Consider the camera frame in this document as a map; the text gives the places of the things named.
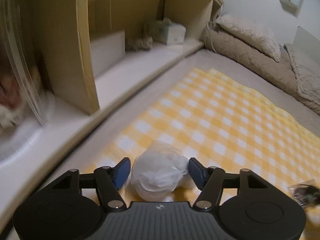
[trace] gingham tablecloth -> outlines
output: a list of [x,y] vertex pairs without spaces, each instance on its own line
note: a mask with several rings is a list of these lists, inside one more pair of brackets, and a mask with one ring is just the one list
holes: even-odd
[[[259,92],[211,69],[193,69],[171,91],[124,129],[87,172],[141,155],[153,140],[169,143],[204,166],[238,173],[248,168],[288,194],[288,185],[320,179],[320,139]],[[126,190],[126,203],[141,200]],[[189,200],[198,189],[174,191],[168,200]],[[225,190],[222,202],[236,194]],[[318,209],[310,211],[313,226]]]

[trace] logo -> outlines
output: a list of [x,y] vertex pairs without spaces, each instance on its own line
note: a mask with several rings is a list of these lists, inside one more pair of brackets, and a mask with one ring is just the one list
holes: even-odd
[[156,206],[156,208],[157,208],[157,209],[159,209],[159,210],[161,210],[161,209],[164,209],[164,208],[165,208],[165,206],[164,206],[164,205],[162,205],[162,204],[159,204],[159,205],[157,205],[157,206]]

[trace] black object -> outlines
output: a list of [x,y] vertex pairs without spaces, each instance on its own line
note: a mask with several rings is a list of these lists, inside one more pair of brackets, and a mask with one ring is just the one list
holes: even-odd
[[[114,168],[91,174],[69,170],[29,197],[13,216],[21,240],[298,240],[306,223],[303,209],[248,169],[240,174],[205,168],[195,158],[189,173],[202,190],[188,202],[132,202],[127,208],[117,190],[130,173],[124,158]],[[100,207],[81,195],[95,188]],[[237,196],[220,206],[224,188]]]
[[298,184],[293,196],[302,207],[320,205],[320,188],[314,185]]

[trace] white floor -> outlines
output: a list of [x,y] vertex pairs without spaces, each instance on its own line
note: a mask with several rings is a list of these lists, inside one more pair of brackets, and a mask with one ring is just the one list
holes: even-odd
[[122,129],[157,101],[193,67],[204,71],[213,67],[233,78],[235,81],[259,91],[276,106],[289,112],[301,125],[311,130],[317,136],[320,136],[320,116],[315,112],[238,63],[203,49],[178,62],[110,114],[107,119],[68,156],[52,176],[50,176],[47,183],[72,168],[77,168],[80,172],[84,172],[84,169],[90,164],[92,158],[101,153]]

